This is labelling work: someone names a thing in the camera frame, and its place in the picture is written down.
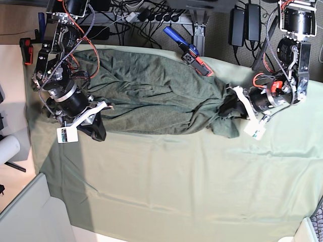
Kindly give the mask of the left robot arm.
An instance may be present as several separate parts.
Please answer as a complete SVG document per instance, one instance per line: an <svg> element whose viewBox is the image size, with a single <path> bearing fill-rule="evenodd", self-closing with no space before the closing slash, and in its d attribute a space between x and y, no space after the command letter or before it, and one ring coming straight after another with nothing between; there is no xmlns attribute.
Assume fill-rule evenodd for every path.
<svg viewBox="0 0 323 242"><path fill-rule="evenodd" d="M258 73L252 87L246 91L240 86L231 87L229 96L219 109L221 116L236 111L251 121L263 113L260 124L273 116L271 109L286 108L305 100L309 81L310 37L315 37L316 1L278 1L277 16L270 15L266 24L266 39L257 61L265 60L270 50L279 71L270 75Z"/></svg>

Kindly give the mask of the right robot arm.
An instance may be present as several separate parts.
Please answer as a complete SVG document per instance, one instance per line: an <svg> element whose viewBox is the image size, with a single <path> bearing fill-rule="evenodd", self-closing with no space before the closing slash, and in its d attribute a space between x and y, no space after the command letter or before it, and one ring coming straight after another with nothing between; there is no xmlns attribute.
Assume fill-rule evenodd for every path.
<svg viewBox="0 0 323 242"><path fill-rule="evenodd" d="M95 75L80 70L73 56L82 41L90 41L87 36L94 22L87 30L77 24L87 11L94 12L90 1L48 3L44 39L32 76L44 112L61 125L57 128L60 144L77 142L79 131L99 142L106 139L101 111L112 105L84 92L78 82L89 84Z"/></svg>

